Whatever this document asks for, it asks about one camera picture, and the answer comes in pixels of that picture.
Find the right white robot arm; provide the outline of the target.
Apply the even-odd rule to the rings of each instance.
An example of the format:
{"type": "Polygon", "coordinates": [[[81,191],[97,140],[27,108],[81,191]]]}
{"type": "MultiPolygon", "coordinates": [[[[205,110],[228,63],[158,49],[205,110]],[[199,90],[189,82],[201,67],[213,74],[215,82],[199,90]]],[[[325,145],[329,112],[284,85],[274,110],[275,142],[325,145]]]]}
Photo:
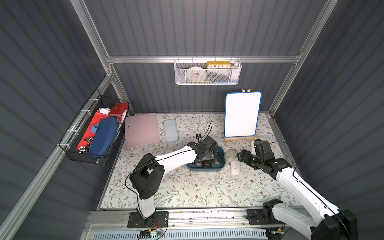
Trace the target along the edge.
{"type": "Polygon", "coordinates": [[[341,210],[332,204],[303,178],[285,159],[277,159],[269,142],[255,140],[255,151],[241,150],[240,162],[269,174],[296,199],[309,213],[308,216],[292,209],[278,199],[263,204],[261,217],[265,223],[282,222],[309,240],[356,240],[357,217],[349,210],[341,210]]]}

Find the beige white mouse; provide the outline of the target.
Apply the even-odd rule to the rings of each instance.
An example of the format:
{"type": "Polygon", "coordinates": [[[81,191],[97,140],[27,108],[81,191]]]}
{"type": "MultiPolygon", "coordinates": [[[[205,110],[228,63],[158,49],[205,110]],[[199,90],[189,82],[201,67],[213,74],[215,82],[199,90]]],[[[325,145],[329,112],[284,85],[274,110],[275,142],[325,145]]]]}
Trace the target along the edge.
{"type": "Polygon", "coordinates": [[[235,149],[229,149],[229,150],[227,150],[226,152],[225,152],[225,158],[226,158],[226,162],[227,163],[229,163],[229,162],[231,162],[231,161],[233,161],[233,160],[238,160],[238,157],[237,157],[237,155],[238,155],[238,151],[237,150],[235,150],[235,149]]]}

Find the black mouse with logo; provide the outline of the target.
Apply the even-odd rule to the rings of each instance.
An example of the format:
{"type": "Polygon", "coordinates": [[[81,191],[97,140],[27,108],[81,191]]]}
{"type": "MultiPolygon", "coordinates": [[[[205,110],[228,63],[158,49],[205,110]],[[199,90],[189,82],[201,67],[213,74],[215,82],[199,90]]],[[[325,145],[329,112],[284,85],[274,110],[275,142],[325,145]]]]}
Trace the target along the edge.
{"type": "Polygon", "coordinates": [[[212,164],[213,164],[212,160],[202,161],[202,168],[204,168],[204,169],[211,169],[212,168],[212,164]]]}

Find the glossy white mouse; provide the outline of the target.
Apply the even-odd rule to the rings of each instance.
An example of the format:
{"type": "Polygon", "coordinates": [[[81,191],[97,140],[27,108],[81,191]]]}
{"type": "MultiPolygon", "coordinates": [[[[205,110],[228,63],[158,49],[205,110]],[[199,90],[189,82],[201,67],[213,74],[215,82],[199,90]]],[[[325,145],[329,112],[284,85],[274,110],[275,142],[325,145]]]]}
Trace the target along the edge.
{"type": "Polygon", "coordinates": [[[173,149],[167,149],[167,150],[165,151],[165,155],[170,154],[170,153],[173,153],[173,152],[174,152],[173,149]]]}

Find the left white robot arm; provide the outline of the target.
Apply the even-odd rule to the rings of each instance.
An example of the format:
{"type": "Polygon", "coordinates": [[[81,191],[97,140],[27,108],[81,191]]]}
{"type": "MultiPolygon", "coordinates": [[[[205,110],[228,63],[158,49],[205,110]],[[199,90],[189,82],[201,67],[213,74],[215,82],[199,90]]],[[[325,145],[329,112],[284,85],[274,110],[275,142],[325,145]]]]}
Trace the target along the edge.
{"type": "Polygon", "coordinates": [[[210,136],[200,142],[188,143],[183,148],[165,155],[145,154],[127,176],[137,196],[137,222],[140,225],[159,227],[165,217],[158,218],[154,196],[163,178],[171,171],[186,165],[193,172],[218,172],[225,166],[225,155],[210,136]]]}

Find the teal storage box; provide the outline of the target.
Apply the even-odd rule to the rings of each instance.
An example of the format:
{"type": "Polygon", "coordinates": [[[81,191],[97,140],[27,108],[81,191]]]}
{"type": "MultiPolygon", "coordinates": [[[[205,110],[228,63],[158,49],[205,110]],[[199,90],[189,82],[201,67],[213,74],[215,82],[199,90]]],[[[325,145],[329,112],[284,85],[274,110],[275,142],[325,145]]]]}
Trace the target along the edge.
{"type": "Polygon", "coordinates": [[[193,172],[219,172],[226,165],[225,153],[220,146],[208,152],[202,162],[187,164],[187,168],[193,172]]]}

